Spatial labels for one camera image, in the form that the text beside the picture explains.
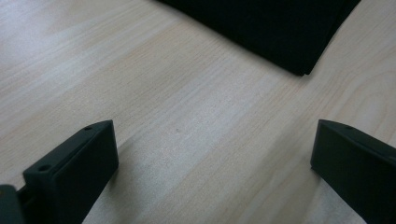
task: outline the wooden table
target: wooden table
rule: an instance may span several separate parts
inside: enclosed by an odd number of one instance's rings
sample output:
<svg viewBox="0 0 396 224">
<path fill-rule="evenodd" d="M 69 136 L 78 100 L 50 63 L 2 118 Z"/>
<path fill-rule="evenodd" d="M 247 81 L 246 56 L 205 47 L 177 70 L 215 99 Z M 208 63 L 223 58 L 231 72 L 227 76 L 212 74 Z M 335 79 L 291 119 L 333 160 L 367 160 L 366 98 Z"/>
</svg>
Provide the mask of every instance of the wooden table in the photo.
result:
<svg viewBox="0 0 396 224">
<path fill-rule="evenodd" d="M 85 223 L 362 223 L 313 171 L 319 119 L 396 146 L 396 1 L 363 0 L 296 77 L 151 0 L 0 2 L 0 183 L 113 119 Z"/>
</svg>

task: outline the black cloth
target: black cloth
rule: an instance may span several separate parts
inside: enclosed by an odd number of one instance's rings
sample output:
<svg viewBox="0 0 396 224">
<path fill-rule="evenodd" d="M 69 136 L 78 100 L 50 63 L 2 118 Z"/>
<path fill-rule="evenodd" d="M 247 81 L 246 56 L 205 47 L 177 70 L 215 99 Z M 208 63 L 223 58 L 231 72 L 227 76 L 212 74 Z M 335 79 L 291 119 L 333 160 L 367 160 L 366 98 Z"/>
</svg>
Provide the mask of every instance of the black cloth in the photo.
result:
<svg viewBox="0 0 396 224">
<path fill-rule="evenodd" d="M 309 74 L 360 0 L 158 0 L 296 75 Z"/>
</svg>

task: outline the wood grain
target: wood grain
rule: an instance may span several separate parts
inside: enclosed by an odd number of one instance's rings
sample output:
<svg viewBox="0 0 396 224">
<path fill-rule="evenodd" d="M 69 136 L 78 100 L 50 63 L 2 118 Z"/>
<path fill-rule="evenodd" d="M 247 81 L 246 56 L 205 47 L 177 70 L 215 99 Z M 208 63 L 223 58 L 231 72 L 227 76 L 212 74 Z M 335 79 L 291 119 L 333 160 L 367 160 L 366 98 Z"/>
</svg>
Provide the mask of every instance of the wood grain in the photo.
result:
<svg viewBox="0 0 396 224">
<path fill-rule="evenodd" d="M 85 223 L 362 223 L 310 170 L 318 119 L 396 146 L 396 2 L 362 0 L 309 77 L 149 0 L 0 2 L 0 183 L 113 119 Z"/>
</svg>

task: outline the black object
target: black object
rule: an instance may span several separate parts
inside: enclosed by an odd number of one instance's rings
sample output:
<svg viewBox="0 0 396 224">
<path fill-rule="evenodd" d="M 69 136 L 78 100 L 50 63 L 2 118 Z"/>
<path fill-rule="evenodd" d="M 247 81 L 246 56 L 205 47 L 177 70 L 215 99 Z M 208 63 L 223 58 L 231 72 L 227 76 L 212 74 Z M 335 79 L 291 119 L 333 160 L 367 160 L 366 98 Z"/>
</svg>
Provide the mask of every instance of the black object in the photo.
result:
<svg viewBox="0 0 396 224">
<path fill-rule="evenodd" d="M 360 0 L 158 0 L 296 75 L 309 74 Z"/>
<path fill-rule="evenodd" d="M 311 165 L 366 222 L 396 223 L 396 148 L 320 120 Z"/>
<path fill-rule="evenodd" d="M 112 120 L 75 133 L 23 172 L 26 186 L 0 186 L 0 223 L 81 223 L 119 167 Z"/>
</svg>

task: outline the screw hole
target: screw hole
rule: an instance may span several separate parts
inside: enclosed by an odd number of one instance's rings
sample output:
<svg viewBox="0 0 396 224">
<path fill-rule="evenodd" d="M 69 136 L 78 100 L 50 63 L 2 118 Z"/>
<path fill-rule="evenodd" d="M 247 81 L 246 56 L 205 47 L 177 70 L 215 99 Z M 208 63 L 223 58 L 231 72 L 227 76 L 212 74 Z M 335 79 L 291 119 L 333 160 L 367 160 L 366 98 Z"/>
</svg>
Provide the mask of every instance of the screw hole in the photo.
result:
<svg viewBox="0 0 396 224">
<path fill-rule="evenodd" d="M 46 172 L 50 169 L 50 165 L 43 165 L 38 168 L 39 172 Z"/>
</svg>

